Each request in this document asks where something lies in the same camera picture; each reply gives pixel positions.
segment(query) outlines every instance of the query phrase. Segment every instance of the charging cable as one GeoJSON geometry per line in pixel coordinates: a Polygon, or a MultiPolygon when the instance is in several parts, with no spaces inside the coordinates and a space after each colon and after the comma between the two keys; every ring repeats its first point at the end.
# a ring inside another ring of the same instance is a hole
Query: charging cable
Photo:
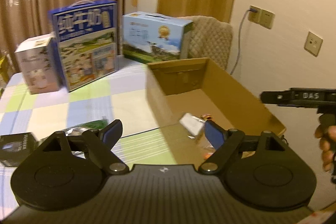
{"type": "Polygon", "coordinates": [[[238,30],[238,54],[237,54],[237,60],[236,60],[236,63],[235,65],[233,66],[233,69],[230,73],[230,75],[232,75],[234,72],[235,72],[235,69],[238,65],[238,62],[239,62],[239,59],[240,59],[240,33],[242,31],[242,26],[243,26],[243,23],[244,23],[244,20],[245,20],[245,17],[247,16],[248,12],[253,12],[253,13],[257,13],[258,11],[256,9],[253,9],[253,8],[250,8],[248,10],[246,10],[241,22],[240,22],[240,25],[239,25],[239,30],[238,30]]]}

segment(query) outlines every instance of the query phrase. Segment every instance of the wall switch plate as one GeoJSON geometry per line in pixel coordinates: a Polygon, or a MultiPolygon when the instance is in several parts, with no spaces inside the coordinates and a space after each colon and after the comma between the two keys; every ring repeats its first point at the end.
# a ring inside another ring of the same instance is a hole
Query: wall switch plate
{"type": "Polygon", "coordinates": [[[261,10],[259,24],[267,29],[271,29],[273,26],[274,17],[275,14],[266,10],[261,10]]]}
{"type": "Polygon", "coordinates": [[[323,39],[312,32],[308,32],[307,40],[304,45],[306,51],[317,57],[322,46],[323,39]]]}
{"type": "Polygon", "coordinates": [[[254,22],[254,23],[259,23],[260,20],[260,15],[261,15],[261,9],[255,6],[250,6],[250,8],[256,9],[258,12],[249,12],[249,21],[254,22]]]}

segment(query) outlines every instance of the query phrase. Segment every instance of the blue milk carton box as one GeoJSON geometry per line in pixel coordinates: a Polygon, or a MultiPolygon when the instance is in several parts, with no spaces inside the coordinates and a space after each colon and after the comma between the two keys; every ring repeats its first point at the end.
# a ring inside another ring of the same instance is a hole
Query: blue milk carton box
{"type": "Polygon", "coordinates": [[[49,16],[69,91],[117,70],[116,1],[80,1],[49,16]]]}
{"type": "Polygon", "coordinates": [[[123,16],[123,54],[142,63],[186,59],[192,21],[136,12],[123,16]]]}

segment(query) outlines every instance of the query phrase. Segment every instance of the black box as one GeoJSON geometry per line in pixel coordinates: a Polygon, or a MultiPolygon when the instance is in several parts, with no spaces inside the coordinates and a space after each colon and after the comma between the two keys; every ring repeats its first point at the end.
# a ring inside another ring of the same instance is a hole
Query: black box
{"type": "Polygon", "coordinates": [[[0,162],[7,167],[17,167],[38,146],[31,133],[0,136],[0,162]]]}

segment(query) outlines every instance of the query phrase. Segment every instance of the plaid tablecloth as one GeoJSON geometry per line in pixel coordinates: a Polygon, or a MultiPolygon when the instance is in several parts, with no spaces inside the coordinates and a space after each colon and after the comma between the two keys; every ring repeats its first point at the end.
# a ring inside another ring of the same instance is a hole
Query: plaid tablecloth
{"type": "MultiPolygon", "coordinates": [[[[106,117],[120,119],[123,137],[112,151],[131,168],[139,164],[175,164],[145,95],[145,65],[120,58],[119,71],[68,93],[31,95],[15,74],[0,99],[0,135],[33,132],[42,139],[54,131],[106,117]]],[[[15,168],[0,170],[0,219],[10,214],[17,202],[10,187],[15,168]]]]}

